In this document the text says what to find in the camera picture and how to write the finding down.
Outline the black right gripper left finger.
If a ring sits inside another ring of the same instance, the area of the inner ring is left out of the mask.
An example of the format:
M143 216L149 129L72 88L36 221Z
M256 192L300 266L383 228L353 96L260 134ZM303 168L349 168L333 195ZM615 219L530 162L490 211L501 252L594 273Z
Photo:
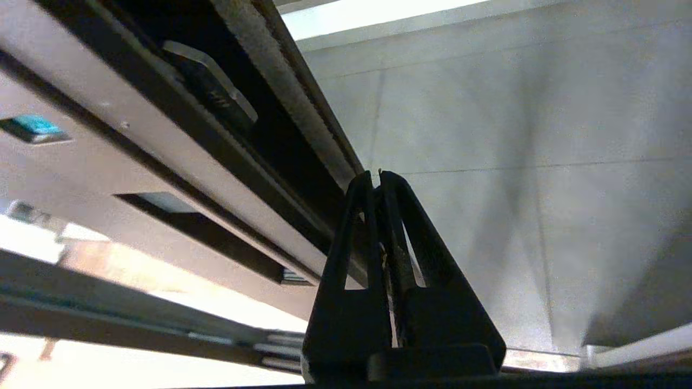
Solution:
M365 229L367 285L347 290L356 227ZM349 184L302 344L309 383L366 383L372 356L391 347L391 324L379 250L374 188L366 171Z

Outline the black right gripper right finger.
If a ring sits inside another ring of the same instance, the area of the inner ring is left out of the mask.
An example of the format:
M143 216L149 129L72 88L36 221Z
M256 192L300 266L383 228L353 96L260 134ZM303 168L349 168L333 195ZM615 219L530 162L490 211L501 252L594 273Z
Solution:
M381 231L403 373L498 374L506 344L407 180L379 175Z

